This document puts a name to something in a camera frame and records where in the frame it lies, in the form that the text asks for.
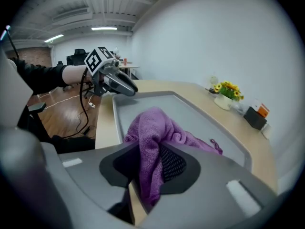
white wall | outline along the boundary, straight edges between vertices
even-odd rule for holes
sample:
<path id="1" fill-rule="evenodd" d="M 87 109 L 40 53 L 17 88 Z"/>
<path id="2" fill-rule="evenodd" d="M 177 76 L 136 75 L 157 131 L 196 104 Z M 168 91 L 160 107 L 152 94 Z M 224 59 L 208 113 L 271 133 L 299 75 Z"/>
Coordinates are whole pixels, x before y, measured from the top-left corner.
<path id="1" fill-rule="evenodd" d="M 67 63 L 67 56 L 73 55 L 75 49 L 84 49 L 90 52 L 94 47 L 106 47 L 109 51 L 113 51 L 118 47 L 119 55 L 122 58 L 130 58 L 130 51 L 127 47 L 127 36 L 120 35 L 97 35 L 77 38 L 69 41 L 60 42 L 55 45 L 54 57 L 55 62 L 62 61 Z"/>
<path id="2" fill-rule="evenodd" d="M 140 79 L 238 84 L 244 104 L 270 109 L 281 174 L 304 158 L 286 152 L 304 123 L 304 49 L 275 0 L 160 0 L 134 27 L 132 59 Z"/>

black sleeve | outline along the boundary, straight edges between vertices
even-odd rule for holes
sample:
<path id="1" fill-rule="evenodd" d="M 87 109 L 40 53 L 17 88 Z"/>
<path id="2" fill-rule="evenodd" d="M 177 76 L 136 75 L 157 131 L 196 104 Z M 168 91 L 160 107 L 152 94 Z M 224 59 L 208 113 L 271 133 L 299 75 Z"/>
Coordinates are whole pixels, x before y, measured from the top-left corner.
<path id="1" fill-rule="evenodd" d="M 16 58 L 11 60 L 15 62 L 19 75 L 34 91 L 33 95 L 47 93 L 58 86 L 68 86 L 62 79 L 62 71 L 66 65 L 45 67 L 29 64 Z"/>

white vase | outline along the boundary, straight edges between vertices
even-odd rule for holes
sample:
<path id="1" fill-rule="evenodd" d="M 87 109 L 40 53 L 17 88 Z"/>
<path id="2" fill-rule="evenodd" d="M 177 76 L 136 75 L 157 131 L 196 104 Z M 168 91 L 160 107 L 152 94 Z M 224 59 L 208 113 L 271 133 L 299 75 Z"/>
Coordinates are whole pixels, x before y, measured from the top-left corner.
<path id="1" fill-rule="evenodd" d="M 216 103 L 222 109 L 230 110 L 233 100 L 222 94 L 218 94 L 218 96 L 214 99 L 214 103 Z"/>

white cable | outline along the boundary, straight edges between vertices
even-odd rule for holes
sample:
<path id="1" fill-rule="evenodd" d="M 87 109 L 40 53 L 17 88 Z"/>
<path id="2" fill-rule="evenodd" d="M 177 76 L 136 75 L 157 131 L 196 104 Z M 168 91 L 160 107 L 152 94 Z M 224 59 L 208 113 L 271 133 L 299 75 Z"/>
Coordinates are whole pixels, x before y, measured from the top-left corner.
<path id="1" fill-rule="evenodd" d="M 93 95 L 91 95 L 91 97 L 89 98 L 89 101 L 88 101 L 88 103 L 90 103 L 90 100 L 91 100 L 92 96 L 93 96 Z"/>
<path id="2" fill-rule="evenodd" d="M 48 95 L 50 95 L 51 93 L 53 93 L 56 89 L 57 89 L 57 87 L 56 87 L 53 91 L 49 91 L 48 94 L 45 94 L 44 96 L 41 96 L 41 97 L 38 97 L 38 98 L 42 98 L 42 97 L 48 96 Z"/>
<path id="3" fill-rule="evenodd" d="M 53 104 L 53 105 L 51 105 L 51 106 L 46 107 L 45 109 L 48 109 L 48 108 L 50 108 L 50 107 L 52 107 L 52 106 L 54 106 L 54 105 L 56 105 L 56 104 L 58 104 L 58 103 L 62 103 L 62 102 L 66 101 L 66 100 L 69 100 L 69 99 L 71 99 L 71 98 L 67 98 L 67 99 L 65 99 L 65 100 L 59 101 L 59 102 L 57 102 L 57 103 L 55 103 L 55 104 Z"/>

ceiling duct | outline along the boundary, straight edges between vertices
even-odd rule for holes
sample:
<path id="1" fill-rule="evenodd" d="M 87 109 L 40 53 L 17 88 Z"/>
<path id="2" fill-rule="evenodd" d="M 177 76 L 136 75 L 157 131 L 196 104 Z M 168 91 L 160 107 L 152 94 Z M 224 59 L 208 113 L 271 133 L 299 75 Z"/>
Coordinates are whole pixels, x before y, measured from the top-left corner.
<path id="1" fill-rule="evenodd" d="M 54 17 L 52 20 L 55 25 L 65 25 L 76 21 L 90 20 L 92 17 L 93 13 L 90 12 L 89 8 L 82 8 L 62 13 Z"/>

